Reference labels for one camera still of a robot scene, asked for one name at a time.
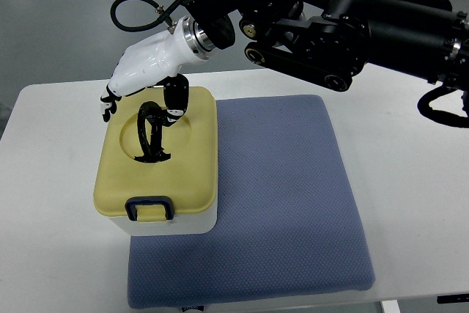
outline plastic container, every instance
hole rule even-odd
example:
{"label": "plastic container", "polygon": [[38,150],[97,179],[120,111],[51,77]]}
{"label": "plastic container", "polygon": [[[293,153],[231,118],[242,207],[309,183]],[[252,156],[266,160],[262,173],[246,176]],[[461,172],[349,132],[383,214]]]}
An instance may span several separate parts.
{"label": "plastic container", "polygon": [[95,207],[133,236],[208,232],[217,216],[215,100],[205,88],[190,87],[185,115],[163,128],[162,147],[170,159],[142,163],[134,160],[143,154],[136,122],[147,101],[164,108],[163,89],[145,89],[118,103],[97,171]]}

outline black hose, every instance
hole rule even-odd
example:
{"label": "black hose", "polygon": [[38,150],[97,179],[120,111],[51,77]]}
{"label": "black hose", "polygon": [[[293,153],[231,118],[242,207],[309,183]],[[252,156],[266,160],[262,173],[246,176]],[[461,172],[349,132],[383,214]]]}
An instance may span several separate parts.
{"label": "black hose", "polygon": [[444,95],[448,95],[456,90],[453,88],[439,86],[426,93],[420,98],[417,108],[424,117],[433,120],[439,124],[451,126],[453,128],[469,128],[469,117],[460,117],[459,115],[448,111],[434,110],[430,103]]}
{"label": "black hose", "polygon": [[[152,23],[148,23],[147,25],[143,25],[143,26],[125,26],[125,25],[121,24],[119,22],[119,20],[117,20],[117,15],[116,15],[117,7],[125,1],[129,1],[129,0],[116,0],[112,4],[112,6],[111,6],[111,20],[112,20],[113,24],[116,25],[116,27],[118,29],[121,29],[122,31],[126,31],[126,32],[148,31],[149,29],[154,29],[156,26],[160,25],[164,21],[168,24],[168,26],[172,26],[170,15],[173,11],[176,10],[176,8],[178,6],[181,5],[181,3],[184,2],[184,0],[175,0],[171,5],[169,5],[168,9],[164,10],[163,13],[155,21],[153,21]],[[154,0],[138,0],[138,1],[142,1],[144,3],[147,3],[151,6],[153,6],[155,9],[160,7],[160,5]]]}

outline floor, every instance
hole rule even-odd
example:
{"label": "floor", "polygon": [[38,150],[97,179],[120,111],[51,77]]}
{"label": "floor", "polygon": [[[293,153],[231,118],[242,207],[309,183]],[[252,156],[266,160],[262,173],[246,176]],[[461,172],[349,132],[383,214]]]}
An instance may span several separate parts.
{"label": "floor", "polygon": [[[114,0],[0,0],[0,136],[11,108],[25,86],[65,81],[107,79],[122,52],[155,31],[129,34],[109,18]],[[156,0],[168,5],[173,0]],[[451,0],[455,10],[469,10],[469,0]],[[175,18],[185,14],[177,10]],[[129,25],[153,21],[154,13],[129,4],[118,14]],[[234,25],[239,15],[232,15]],[[204,66],[184,67],[184,73],[256,68],[245,59],[248,40],[239,31],[237,43]],[[401,312],[459,313],[469,303],[437,305],[436,298],[400,301]],[[377,303],[345,307],[295,309],[297,313],[380,312]]]}

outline gray cushion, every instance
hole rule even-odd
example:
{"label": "gray cushion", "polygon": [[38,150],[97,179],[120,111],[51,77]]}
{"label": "gray cushion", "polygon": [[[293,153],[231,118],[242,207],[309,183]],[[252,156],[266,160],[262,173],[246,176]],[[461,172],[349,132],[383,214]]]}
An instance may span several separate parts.
{"label": "gray cushion", "polygon": [[218,220],[132,237],[133,308],[367,290],[374,272],[320,97],[219,100]]}

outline box handle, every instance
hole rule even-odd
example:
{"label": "box handle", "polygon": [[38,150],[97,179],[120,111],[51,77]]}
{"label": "box handle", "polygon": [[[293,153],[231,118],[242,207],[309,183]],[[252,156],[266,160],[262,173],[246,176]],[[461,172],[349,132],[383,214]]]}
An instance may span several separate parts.
{"label": "box handle", "polygon": [[174,218],[174,205],[169,197],[140,196],[129,198],[125,203],[125,210],[131,221],[137,221],[137,205],[163,205],[166,220],[172,220]]}
{"label": "box handle", "polygon": [[[139,142],[143,155],[136,156],[134,159],[142,163],[157,163],[167,161],[171,154],[166,154],[161,146],[163,138],[163,124],[166,119],[166,110],[164,111],[156,102],[145,102],[140,106],[137,116],[137,132],[139,133]],[[150,142],[147,139],[146,121],[152,126],[150,133]]]}

